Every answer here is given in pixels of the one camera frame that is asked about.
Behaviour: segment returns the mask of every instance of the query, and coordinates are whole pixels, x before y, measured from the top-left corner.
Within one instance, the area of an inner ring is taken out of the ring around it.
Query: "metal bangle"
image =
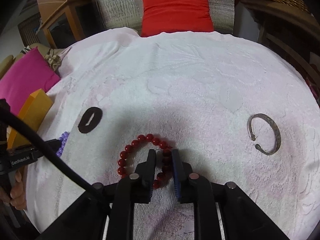
[[[264,153],[265,155],[273,155],[273,154],[275,154],[277,152],[277,150],[279,150],[280,145],[281,145],[281,135],[280,135],[279,128],[276,125],[276,123],[269,116],[267,116],[265,114],[255,114],[254,116],[250,117],[249,125],[248,125],[252,141],[255,141],[256,137],[252,133],[251,121],[252,121],[253,118],[256,118],[256,117],[259,117],[259,118],[265,120],[271,126],[271,128],[273,129],[273,132],[275,133],[275,136],[276,136],[276,148],[272,152],[267,152],[267,151],[263,150],[259,144],[256,144],[255,147],[256,147],[257,150],[259,150],[260,152]]]

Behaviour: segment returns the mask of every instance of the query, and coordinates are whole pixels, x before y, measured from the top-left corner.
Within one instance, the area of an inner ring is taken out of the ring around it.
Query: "red pillow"
[[[31,93],[40,88],[48,92],[59,80],[35,47],[15,62],[0,80],[0,98],[5,98],[11,113],[18,115]]]
[[[161,32],[213,32],[208,0],[142,0],[142,37]]]

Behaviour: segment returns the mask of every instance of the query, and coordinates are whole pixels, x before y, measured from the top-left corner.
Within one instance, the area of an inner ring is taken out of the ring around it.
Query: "finger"
[[[17,172],[16,172],[16,175],[15,175],[14,177],[16,178],[16,181],[17,181],[17,182],[21,182],[21,180],[22,180],[22,175],[21,175],[20,171],[17,171]]]
[[[26,200],[26,194],[23,192],[21,196],[11,200],[11,205],[14,207],[19,206],[23,204],[25,200]]]
[[[0,199],[1,199],[3,202],[10,203],[10,198],[9,198],[9,196],[6,194],[6,192],[4,191],[4,189],[3,189],[2,187],[0,187]]]
[[[23,193],[23,183],[17,182],[16,185],[11,189],[10,195],[12,198],[17,198]]]
[[[27,201],[24,201],[21,205],[16,206],[16,209],[23,210],[23,209],[26,209],[26,207],[27,207]]]

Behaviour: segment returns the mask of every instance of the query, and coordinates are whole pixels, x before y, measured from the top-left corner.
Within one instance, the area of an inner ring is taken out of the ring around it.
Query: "silver rivet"
[[[199,174],[197,174],[197,173],[190,173],[190,174],[189,174],[189,178],[190,178],[190,179],[198,179],[198,178],[199,178]]]
[[[139,179],[139,174],[138,174],[138,173],[131,173],[131,174],[129,175],[129,178],[130,178],[130,179]]]
[[[92,184],[92,187],[95,189],[101,189],[103,187],[103,184],[101,182],[96,182]]]
[[[227,182],[227,187],[230,189],[234,189],[237,187],[237,184],[234,183],[233,181],[229,181],[229,182]]]

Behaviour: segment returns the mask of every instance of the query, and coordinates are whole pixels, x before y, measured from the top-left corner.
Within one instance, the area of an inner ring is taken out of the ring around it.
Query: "magenta cushion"
[[[34,48],[14,63],[0,80],[0,98],[5,98],[11,113],[18,115],[31,93],[38,89],[48,92],[59,80],[38,48]]]

